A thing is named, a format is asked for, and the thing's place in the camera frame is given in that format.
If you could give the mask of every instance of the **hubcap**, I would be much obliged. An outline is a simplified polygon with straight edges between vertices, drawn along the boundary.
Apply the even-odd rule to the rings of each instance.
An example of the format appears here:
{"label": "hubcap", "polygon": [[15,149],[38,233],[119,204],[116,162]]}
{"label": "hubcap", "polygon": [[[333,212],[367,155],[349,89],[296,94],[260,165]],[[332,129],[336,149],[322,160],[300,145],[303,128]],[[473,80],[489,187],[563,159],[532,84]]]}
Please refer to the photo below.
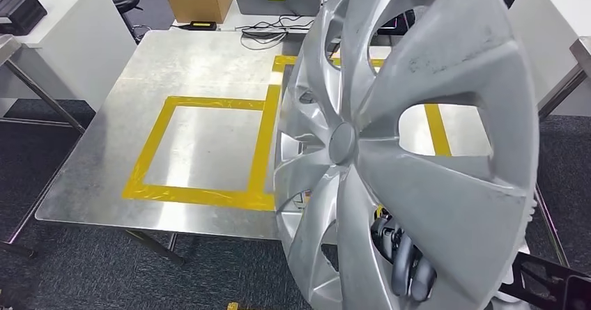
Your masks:
{"label": "hubcap", "polygon": [[[429,8],[376,72],[368,52],[374,31],[415,6]],[[340,68],[325,52],[338,35]],[[533,212],[538,131],[531,81],[502,0],[324,3],[282,100],[274,178],[287,263],[313,308],[457,310],[489,303]],[[301,91],[314,102],[301,102]],[[402,149],[401,115],[433,102],[479,107],[493,153]],[[282,159],[290,140],[307,148]],[[299,209],[294,198],[310,192]],[[394,264],[371,239],[379,206],[404,230]],[[321,251],[331,241],[338,272]],[[403,253],[414,248],[422,253],[416,269]],[[408,282],[434,273],[424,300],[427,290]],[[423,302],[409,300],[409,288]]]}

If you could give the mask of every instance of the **cable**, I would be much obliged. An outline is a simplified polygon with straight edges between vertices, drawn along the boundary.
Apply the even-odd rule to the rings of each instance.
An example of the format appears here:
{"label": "cable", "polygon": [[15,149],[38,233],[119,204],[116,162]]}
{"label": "cable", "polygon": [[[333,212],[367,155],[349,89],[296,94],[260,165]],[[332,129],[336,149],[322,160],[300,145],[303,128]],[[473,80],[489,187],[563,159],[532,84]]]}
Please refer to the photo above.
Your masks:
{"label": "cable", "polygon": [[[267,45],[267,44],[272,43],[272,45],[269,45],[267,47],[249,47],[246,44],[244,44],[244,38],[245,38],[245,36],[247,36],[249,39],[251,39],[251,40],[253,40],[253,41],[255,41],[255,42],[259,43],[259,44]],[[275,34],[275,36],[273,36],[272,38],[270,38],[267,41],[259,40],[259,39],[257,39],[257,37],[258,36],[254,36],[253,37],[252,34],[243,33],[240,36],[240,44],[243,47],[247,48],[248,50],[254,50],[254,51],[267,50],[267,49],[271,49],[273,47],[278,46],[281,43],[281,41],[283,41],[283,39],[285,39],[285,37],[287,37],[287,33],[278,33],[278,34]]]}
{"label": "cable", "polygon": [[[242,31],[242,35],[240,35],[240,44],[249,49],[249,50],[266,50],[266,49],[270,49],[272,47],[276,47],[278,46],[281,41],[283,41],[283,39],[285,39],[285,37],[287,37],[287,35],[289,34],[289,30],[309,30],[309,26],[314,22],[309,21],[306,24],[292,24],[289,26],[286,26],[283,21],[287,20],[287,21],[291,21],[291,22],[295,22],[298,21],[302,16],[298,16],[298,15],[294,15],[294,16],[290,16],[290,15],[280,15],[279,18],[277,19],[276,22],[273,23],[269,23],[267,21],[260,21],[257,22],[256,24],[252,25],[252,26],[238,26],[236,27],[236,30],[240,30]],[[256,33],[257,29],[281,29],[282,32],[279,33],[268,33],[264,34],[264,35],[259,35]],[[250,40],[253,40],[261,45],[269,45],[269,46],[263,46],[263,47],[249,47],[244,43],[244,39],[248,38]]]}

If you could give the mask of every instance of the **black case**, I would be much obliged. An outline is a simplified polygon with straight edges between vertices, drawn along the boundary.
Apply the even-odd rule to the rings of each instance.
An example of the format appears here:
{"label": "black case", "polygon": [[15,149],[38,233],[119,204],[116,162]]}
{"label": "black case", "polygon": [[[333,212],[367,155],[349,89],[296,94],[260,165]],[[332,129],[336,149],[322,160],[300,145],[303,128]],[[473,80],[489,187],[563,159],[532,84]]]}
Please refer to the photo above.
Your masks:
{"label": "black case", "polygon": [[0,0],[0,33],[28,35],[46,15],[39,0]]}

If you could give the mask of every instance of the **black bracket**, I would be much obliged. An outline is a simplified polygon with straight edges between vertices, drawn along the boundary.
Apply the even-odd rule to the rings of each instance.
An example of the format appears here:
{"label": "black bracket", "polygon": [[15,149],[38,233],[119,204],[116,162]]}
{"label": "black bracket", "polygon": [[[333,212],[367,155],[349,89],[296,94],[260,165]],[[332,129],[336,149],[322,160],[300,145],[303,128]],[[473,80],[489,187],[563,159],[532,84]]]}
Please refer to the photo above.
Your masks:
{"label": "black bracket", "polygon": [[[526,267],[527,264],[543,268],[545,270],[545,275],[533,272],[530,268]],[[570,302],[566,302],[569,298],[572,300],[573,297],[575,297],[575,295],[572,295],[574,290],[568,293],[569,297],[567,297],[567,290],[572,286],[572,284],[569,285],[567,281],[569,281],[570,277],[588,278],[589,276],[586,274],[521,252],[515,257],[512,268],[513,283],[501,284],[499,288],[500,292],[517,297],[520,300],[526,301],[527,303],[543,310],[578,310],[577,308],[570,307]],[[534,279],[545,287],[548,291],[548,295],[538,295],[526,288],[523,283],[523,277],[526,276]],[[588,292],[590,290],[589,286],[586,287],[586,291]],[[587,303],[586,307],[579,309],[591,309],[591,304]]]}

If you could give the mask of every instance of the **black chair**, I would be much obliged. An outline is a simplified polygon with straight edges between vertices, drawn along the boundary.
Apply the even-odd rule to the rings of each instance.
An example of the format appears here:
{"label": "black chair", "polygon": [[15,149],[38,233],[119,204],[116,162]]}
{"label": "black chair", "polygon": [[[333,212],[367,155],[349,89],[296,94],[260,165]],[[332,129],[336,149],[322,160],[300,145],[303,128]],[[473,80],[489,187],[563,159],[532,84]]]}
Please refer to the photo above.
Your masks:
{"label": "black chair", "polygon": [[132,25],[126,15],[126,13],[132,9],[143,10],[137,6],[139,3],[139,0],[112,0],[112,1],[115,4],[115,7],[117,7],[117,11],[121,15],[123,22],[125,22],[125,25],[127,26],[129,32],[131,33],[131,36],[133,37],[133,39],[135,40],[136,43],[139,43],[142,36],[136,35],[135,29],[143,28],[143,29],[147,29],[147,30],[152,30],[152,28],[150,28],[149,26],[144,26],[143,24],[138,24],[135,26]]}

